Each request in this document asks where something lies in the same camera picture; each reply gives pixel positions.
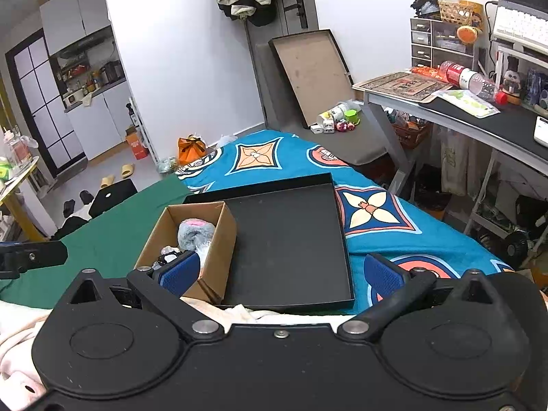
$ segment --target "green blanket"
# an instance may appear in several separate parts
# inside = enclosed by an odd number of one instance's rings
[[[91,220],[61,241],[68,259],[62,266],[35,269],[2,291],[3,301],[51,309],[76,274],[93,267],[104,278],[133,269],[164,207],[181,204],[190,191],[171,175]]]

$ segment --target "stuffed animal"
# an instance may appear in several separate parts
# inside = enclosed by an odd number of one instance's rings
[[[521,78],[516,71],[506,71],[504,80],[502,81],[502,90],[511,96],[520,97]]]

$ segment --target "white door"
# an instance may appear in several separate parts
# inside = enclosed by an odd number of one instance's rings
[[[129,103],[130,95],[127,82],[122,82],[103,93],[114,125],[116,125],[116,129],[123,141],[125,141],[125,130],[133,125],[128,109],[126,108],[126,105]]]
[[[78,0],[86,35],[110,25],[106,0]]]
[[[78,0],[50,0],[40,15],[50,55],[86,36]]]
[[[301,25],[301,19],[297,15],[296,8],[287,9],[292,5],[298,3],[298,0],[273,0],[277,7],[276,19],[266,26],[253,26],[250,21],[247,22],[247,29],[249,30],[249,51],[251,53],[251,60],[253,61],[253,71],[255,72],[255,79],[259,88],[259,97],[261,99],[262,110],[265,116],[265,124],[269,128],[280,129],[277,117],[274,113],[272,101],[270,99],[270,93],[266,84],[264,74],[262,73],[261,65],[256,58],[256,46],[258,44],[268,43],[270,39],[274,37],[281,37],[283,35],[298,34],[299,32],[306,32],[309,30],[318,29],[318,17],[316,14],[316,3],[314,0],[302,0],[304,5],[304,12],[306,13],[306,21],[308,27]]]
[[[68,118],[88,159],[122,142],[102,94],[93,97],[90,106],[70,110]]]

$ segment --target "cardboard box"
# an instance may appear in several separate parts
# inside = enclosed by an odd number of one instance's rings
[[[178,247],[179,224],[198,218],[215,225],[215,233],[201,276],[184,296],[220,304],[225,296],[226,280],[236,242],[236,221],[224,202],[170,205],[164,209],[143,248],[135,268],[152,266],[167,245]]]
[[[139,135],[137,134],[137,130],[134,126],[125,130],[125,141],[132,148],[135,159],[143,159],[149,155],[149,149],[145,148],[139,141]]]

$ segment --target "gray chair seat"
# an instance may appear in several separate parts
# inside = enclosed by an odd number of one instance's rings
[[[270,46],[257,45],[257,57],[267,87],[262,96],[268,128],[293,133],[306,141],[320,144],[352,166],[369,164],[386,154],[381,138],[364,118],[355,130],[345,133],[314,134],[309,128],[304,128],[295,93],[287,77],[280,72]]]

